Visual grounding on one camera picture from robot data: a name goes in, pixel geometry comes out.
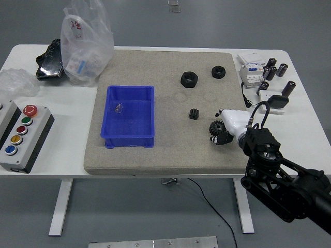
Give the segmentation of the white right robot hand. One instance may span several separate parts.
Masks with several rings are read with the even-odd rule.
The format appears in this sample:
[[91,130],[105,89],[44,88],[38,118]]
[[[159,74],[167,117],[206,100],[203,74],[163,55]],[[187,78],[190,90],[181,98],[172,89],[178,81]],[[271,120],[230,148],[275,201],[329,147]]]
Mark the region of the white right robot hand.
[[225,145],[233,140],[239,144],[246,134],[250,118],[249,112],[220,109],[215,117],[220,117],[220,120],[215,120],[210,124],[210,140],[216,145]]

